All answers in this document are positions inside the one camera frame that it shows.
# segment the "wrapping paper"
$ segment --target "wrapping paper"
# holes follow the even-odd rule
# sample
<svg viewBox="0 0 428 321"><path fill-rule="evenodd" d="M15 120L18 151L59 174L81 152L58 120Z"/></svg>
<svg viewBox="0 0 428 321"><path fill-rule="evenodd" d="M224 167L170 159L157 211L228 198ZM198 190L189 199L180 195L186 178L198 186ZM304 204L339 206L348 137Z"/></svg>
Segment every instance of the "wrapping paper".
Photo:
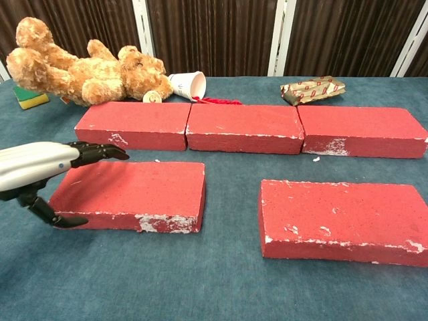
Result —
<svg viewBox="0 0 428 321"><path fill-rule="evenodd" d="M345 84L332 76L281 86L282 98L294 106L340 95L345 91Z"/></svg>

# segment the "sponge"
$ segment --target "sponge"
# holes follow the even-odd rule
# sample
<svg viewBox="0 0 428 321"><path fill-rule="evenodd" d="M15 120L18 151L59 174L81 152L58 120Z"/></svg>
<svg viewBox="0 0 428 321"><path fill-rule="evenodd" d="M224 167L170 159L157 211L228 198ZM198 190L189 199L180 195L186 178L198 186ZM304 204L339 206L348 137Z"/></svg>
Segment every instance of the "sponge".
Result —
<svg viewBox="0 0 428 321"><path fill-rule="evenodd" d="M24 110L49 102L49 98L46 94L38 94L37 92L32 92L18 86L14 87L13 91L15 92L19 105Z"/></svg>

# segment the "robotic arm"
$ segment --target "robotic arm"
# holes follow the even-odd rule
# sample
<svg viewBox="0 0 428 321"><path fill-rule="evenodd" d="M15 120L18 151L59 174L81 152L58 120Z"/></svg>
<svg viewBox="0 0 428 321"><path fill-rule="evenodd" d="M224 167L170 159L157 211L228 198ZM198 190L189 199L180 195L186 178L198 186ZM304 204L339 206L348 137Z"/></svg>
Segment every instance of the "robotic arm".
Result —
<svg viewBox="0 0 428 321"><path fill-rule="evenodd" d="M33 142L0 150L0 199L17 199L45 223L63 229L86 224L83 217L65 218L41 198L37 191L47 181L70 168L96 163L104 158L126 160L129 156L113 144L87 142Z"/></svg>

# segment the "table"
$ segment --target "table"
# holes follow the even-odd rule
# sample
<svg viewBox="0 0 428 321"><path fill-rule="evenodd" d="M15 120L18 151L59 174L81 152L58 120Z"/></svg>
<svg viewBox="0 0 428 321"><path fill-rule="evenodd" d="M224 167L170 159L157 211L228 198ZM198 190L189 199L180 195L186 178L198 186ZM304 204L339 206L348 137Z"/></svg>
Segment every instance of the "table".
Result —
<svg viewBox="0 0 428 321"><path fill-rule="evenodd" d="M208 97L285 104L280 85L306 79L208 78ZM317 104L401 106L428 128L428 78L339 78L347 93ZM0 148L76 139L85 108L51 102L22 111L0 85ZM169 101L184 101L172 97ZM419 160L225 152L129 152L130 161L206 164L200 233L62 231L16 201L0 210L0 320L428 320L428 269L263 259L262 179L413 184L428 200ZM40 195L46 199L63 176Z"/></svg>

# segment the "teddy bear leg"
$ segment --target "teddy bear leg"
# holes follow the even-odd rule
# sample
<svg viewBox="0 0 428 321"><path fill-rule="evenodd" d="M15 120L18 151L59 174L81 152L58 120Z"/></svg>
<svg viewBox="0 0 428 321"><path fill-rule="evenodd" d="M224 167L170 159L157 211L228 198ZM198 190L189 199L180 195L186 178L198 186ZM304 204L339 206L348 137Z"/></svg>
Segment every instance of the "teddy bear leg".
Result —
<svg viewBox="0 0 428 321"><path fill-rule="evenodd" d="M117 62L118 60L112 55L110 50L98 39L91 39L88 42L88 53L92 58L102 58Z"/></svg>
<svg viewBox="0 0 428 321"><path fill-rule="evenodd" d="M125 89L121 79L88 79L82 87L82 98L91 105L121 100L125 97Z"/></svg>
<svg viewBox="0 0 428 321"><path fill-rule="evenodd" d="M47 65L38 51L15 48L6 59L7 69L21 87L36 92L66 96L70 86L67 71Z"/></svg>
<svg viewBox="0 0 428 321"><path fill-rule="evenodd" d="M26 17L18 23L16 43L21 48L40 52L47 64L58 69L68 70L78 60L75 55L57 46L47 25L36 18Z"/></svg>

